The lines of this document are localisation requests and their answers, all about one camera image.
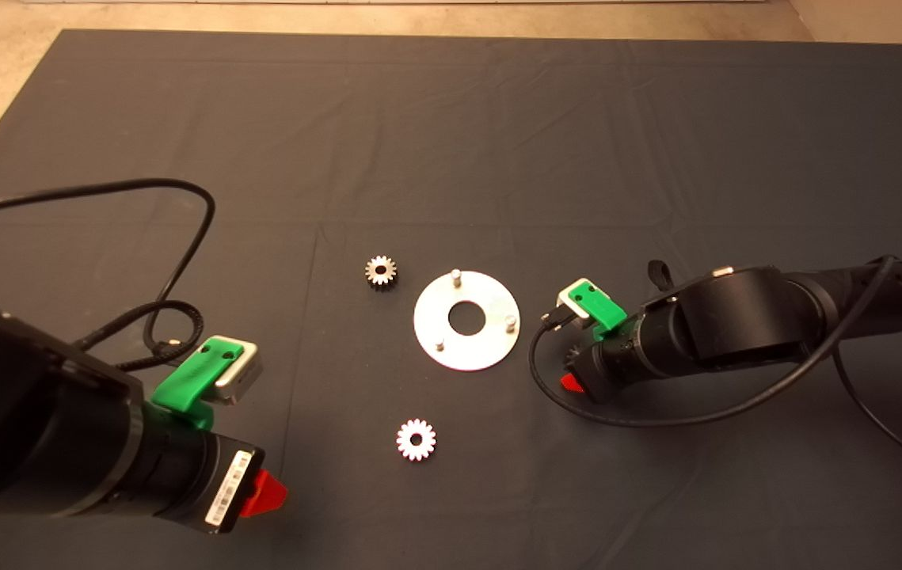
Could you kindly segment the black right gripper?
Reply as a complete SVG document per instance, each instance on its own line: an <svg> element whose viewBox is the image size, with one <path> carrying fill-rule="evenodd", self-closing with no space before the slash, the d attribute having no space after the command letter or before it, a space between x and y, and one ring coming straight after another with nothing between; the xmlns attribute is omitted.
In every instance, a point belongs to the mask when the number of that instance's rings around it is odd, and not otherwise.
<svg viewBox="0 0 902 570"><path fill-rule="evenodd" d="M577 350L577 377L566 373L566 392L586 393L592 403L609 404L621 390L649 380L639 346L639 322L626 321L602 340Z"/></svg>

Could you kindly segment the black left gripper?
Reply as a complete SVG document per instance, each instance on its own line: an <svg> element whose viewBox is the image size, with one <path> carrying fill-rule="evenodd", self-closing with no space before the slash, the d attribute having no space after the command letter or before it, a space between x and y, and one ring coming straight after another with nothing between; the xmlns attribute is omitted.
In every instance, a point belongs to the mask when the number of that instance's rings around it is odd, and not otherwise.
<svg viewBox="0 0 902 570"><path fill-rule="evenodd" d="M202 435L202 458L169 521L204 534L230 533L240 517L280 509L288 489L262 469L265 451L219 434Z"/></svg>

